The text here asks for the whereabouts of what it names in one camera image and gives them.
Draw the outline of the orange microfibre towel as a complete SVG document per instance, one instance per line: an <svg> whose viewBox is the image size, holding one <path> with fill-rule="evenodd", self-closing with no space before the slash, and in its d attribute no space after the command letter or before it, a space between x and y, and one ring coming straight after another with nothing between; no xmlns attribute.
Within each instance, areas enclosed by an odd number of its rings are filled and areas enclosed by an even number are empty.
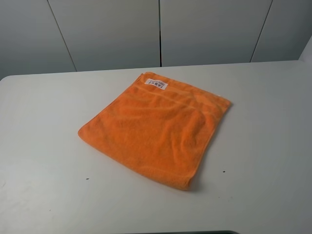
<svg viewBox="0 0 312 234"><path fill-rule="evenodd" d="M168 86L144 84L148 78ZM230 106L221 96L146 72L83 125L78 136L148 179L188 190Z"/></svg>

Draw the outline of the white towel label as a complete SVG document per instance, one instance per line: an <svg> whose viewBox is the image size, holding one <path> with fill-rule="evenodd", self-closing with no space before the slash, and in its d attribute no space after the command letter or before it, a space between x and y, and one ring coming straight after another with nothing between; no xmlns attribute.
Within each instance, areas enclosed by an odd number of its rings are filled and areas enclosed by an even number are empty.
<svg viewBox="0 0 312 234"><path fill-rule="evenodd" d="M165 90L168 86L167 83L161 81L161 80L156 80L156 79L150 79L148 78L144 84L147 84L147 85L152 85L154 87L157 87L161 90Z"/></svg>

